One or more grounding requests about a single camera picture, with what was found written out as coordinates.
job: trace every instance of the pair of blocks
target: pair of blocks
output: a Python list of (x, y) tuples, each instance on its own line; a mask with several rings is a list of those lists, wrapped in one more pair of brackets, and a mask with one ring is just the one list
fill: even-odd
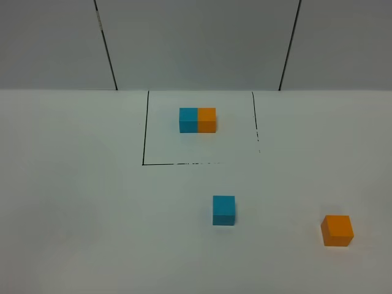
[(321, 232), (325, 246), (348, 246), (354, 238), (349, 216), (325, 216)]
[(180, 133), (215, 133), (215, 108), (180, 108)]
[(235, 223), (235, 197), (213, 197), (213, 225), (234, 225)]

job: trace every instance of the blue block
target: blue block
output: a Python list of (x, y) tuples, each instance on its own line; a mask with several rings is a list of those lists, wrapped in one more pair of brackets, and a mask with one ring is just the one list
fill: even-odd
[(213, 225), (234, 225), (235, 223), (235, 197), (213, 197)]
[(179, 109), (179, 132), (197, 133), (197, 108)]

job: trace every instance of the orange cube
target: orange cube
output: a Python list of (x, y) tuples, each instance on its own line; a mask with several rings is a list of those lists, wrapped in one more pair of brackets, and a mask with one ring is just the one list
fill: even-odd
[(321, 232), (325, 246), (348, 246), (354, 238), (349, 216), (325, 216)]
[(198, 133), (216, 132), (215, 108), (199, 108), (197, 113)]

